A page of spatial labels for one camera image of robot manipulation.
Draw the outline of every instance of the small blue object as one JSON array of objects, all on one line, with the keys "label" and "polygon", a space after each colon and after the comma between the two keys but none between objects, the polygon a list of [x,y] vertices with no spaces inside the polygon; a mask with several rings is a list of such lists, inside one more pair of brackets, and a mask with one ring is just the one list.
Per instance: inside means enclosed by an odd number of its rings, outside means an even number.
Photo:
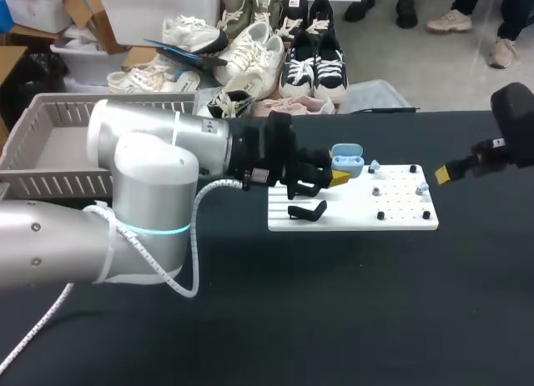
[{"label": "small blue object", "polygon": [[423,182],[416,189],[416,194],[417,195],[422,195],[426,190],[428,190],[428,183],[427,182]]},{"label": "small blue object", "polygon": [[370,169],[373,169],[375,172],[378,171],[380,169],[380,164],[378,163],[378,161],[376,161],[375,159],[373,160],[372,163],[370,163],[370,166],[369,166]]},{"label": "small blue object", "polygon": [[0,0],[0,33],[8,33],[13,25],[8,3],[6,3],[6,0]]},{"label": "small blue object", "polygon": [[332,148],[332,169],[350,173],[351,178],[358,178],[365,165],[361,157],[364,149],[359,144],[339,143]]}]

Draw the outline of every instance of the cardboard box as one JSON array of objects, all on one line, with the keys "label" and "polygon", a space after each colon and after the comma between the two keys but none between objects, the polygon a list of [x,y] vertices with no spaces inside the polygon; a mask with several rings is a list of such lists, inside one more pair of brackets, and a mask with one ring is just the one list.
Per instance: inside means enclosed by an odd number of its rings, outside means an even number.
[{"label": "cardboard box", "polygon": [[6,143],[8,142],[8,137],[9,137],[8,127],[3,122],[2,117],[0,117],[0,156],[2,155],[3,146],[5,146]]},{"label": "cardboard box", "polygon": [[[26,52],[26,47],[2,46],[0,47],[0,92],[9,73],[15,68],[20,58]],[[9,131],[6,123],[0,117],[0,152],[8,140]]]},{"label": "cardboard box", "polygon": [[59,33],[42,32],[15,24],[9,33],[3,35],[0,45],[26,46],[30,53],[48,53],[50,44],[59,37]]},{"label": "cardboard box", "polygon": [[97,38],[106,53],[122,53],[117,44],[102,0],[63,0],[63,6],[80,29],[87,28]]},{"label": "cardboard box", "polygon": [[153,47],[132,47],[124,60],[123,70],[127,71],[133,65],[149,63],[156,57],[156,49]]}]

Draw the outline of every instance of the person's foot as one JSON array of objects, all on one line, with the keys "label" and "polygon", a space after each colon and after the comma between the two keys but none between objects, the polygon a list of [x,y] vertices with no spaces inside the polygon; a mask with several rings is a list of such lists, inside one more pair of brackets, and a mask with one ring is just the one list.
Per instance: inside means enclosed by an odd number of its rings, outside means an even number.
[{"label": "person's foot", "polygon": [[352,3],[345,11],[345,20],[347,22],[358,22],[365,18],[365,14],[375,6],[375,0],[365,0]]},{"label": "person's foot", "polygon": [[426,29],[431,33],[463,33],[473,29],[473,22],[471,22],[471,17],[464,15],[457,9],[451,9],[441,18],[428,22]]},{"label": "person's foot", "polygon": [[514,42],[507,38],[497,38],[495,49],[491,54],[490,66],[497,69],[508,68],[516,58]]},{"label": "person's foot", "polygon": [[416,0],[399,0],[395,10],[397,11],[396,23],[399,28],[412,29],[419,22],[416,14]]}]

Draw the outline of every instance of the pink shoe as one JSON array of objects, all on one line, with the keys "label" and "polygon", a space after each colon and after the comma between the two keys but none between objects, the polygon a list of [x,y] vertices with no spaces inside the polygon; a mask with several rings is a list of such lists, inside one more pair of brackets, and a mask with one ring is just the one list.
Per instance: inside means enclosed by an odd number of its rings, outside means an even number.
[{"label": "pink shoe", "polygon": [[330,98],[318,100],[308,96],[264,100],[252,107],[254,117],[268,117],[271,111],[290,115],[320,115],[335,113],[335,107]]},{"label": "pink shoe", "polygon": [[302,96],[297,98],[295,102],[306,107],[307,115],[330,115],[335,113],[334,103],[332,103],[330,97],[327,97],[326,100],[320,100],[318,98]]}]

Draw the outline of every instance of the robotic arm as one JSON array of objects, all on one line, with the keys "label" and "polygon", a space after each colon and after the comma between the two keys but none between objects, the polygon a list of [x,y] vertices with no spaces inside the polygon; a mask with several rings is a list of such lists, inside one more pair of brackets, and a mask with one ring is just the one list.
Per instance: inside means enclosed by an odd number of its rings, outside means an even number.
[{"label": "robotic arm", "polygon": [[471,154],[443,165],[436,171],[439,184],[500,172],[507,165],[534,165],[534,94],[521,83],[511,83],[491,96],[491,110],[501,137],[479,142]]},{"label": "robotic arm", "polygon": [[[187,253],[198,178],[230,177],[243,190],[281,182],[290,199],[315,196],[350,178],[331,170],[328,149],[297,148],[289,115],[233,125],[230,132],[225,121],[108,100],[93,109],[87,154],[113,176],[108,214],[136,234],[171,278]],[[0,287],[163,282],[113,220],[91,212],[4,201],[0,240]]]}]

